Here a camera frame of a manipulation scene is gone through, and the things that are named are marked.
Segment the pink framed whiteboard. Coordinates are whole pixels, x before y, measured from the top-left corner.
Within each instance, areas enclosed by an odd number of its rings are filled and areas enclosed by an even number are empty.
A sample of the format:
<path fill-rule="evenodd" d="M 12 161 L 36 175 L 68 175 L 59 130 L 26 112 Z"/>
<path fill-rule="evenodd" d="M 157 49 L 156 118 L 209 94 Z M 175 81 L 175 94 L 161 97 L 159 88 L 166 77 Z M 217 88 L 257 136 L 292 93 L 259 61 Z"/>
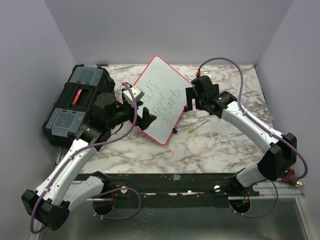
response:
<path fill-rule="evenodd" d="M 158 144 L 166 145 L 187 105 L 186 88 L 192 86 L 191 82 L 155 55 L 139 77 L 129 83 L 144 93 L 138 115 L 141 117 L 146 107 L 151 115 L 156 116 L 142 133 Z"/>

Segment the green marker cap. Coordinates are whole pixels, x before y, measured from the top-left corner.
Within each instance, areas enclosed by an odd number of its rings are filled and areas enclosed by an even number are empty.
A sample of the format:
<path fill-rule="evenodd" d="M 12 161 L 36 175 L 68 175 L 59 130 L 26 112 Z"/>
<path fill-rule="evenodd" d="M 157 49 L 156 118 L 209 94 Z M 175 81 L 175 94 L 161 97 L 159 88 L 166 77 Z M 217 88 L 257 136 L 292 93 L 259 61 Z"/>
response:
<path fill-rule="evenodd" d="M 194 132 L 195 130 L 196 130 L 195 128 L 191 128 L 188 130 L 188 133 L 190 134 L 190 133 Z"/>

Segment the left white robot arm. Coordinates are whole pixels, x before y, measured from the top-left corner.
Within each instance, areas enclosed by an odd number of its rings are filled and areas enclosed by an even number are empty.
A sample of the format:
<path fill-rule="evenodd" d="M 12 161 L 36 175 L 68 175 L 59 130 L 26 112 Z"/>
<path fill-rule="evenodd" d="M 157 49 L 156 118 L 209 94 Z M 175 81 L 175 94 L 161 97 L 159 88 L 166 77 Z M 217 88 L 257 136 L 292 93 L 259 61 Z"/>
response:
<path fill-rule="evenodd" d="M 145 130 L 156 120 L 147 107 L 143 107 L 141 116 L 138 115 L 139 107 L 143 105 L 142 96 L 143 93 L 128 89 L 122 92 L 122 102 L 118 102 L 111 92 L 97 96 L 91 118 L 81 126 L 62 161 L 35 190 L 27 189 L 21 196 L 31 217 L 32 234 L 45 228 L 56 231 L 80 204 L 91 197 L 104 198 L 110 194 L 110 181 L 100 171 L 78 185 L 73 182 L 102 146 L 122 140 L 134 127 Z"/>

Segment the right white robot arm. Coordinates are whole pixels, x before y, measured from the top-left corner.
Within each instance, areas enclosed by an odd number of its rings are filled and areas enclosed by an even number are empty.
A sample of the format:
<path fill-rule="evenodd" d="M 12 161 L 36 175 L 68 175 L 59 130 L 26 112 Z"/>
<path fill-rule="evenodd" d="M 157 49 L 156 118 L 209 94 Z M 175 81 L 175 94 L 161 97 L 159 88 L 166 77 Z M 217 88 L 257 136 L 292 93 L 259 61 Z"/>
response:
<path fill-rule="evenodd" d="M 262 159 L 241 170 L 230 183 L 230 191 L 241 196 L 248 187 L 260 181 L 276 181 L 297 161 L 294 149 L 297 138 L 269 127 L 249 111 L 241 111 L 238 100 L 227 91 L 220 92 L 219 85 L 202 75 L 186 88 L 187 110 L 206 111 L 230 123 L 246 135 L 263 153 Z"/>

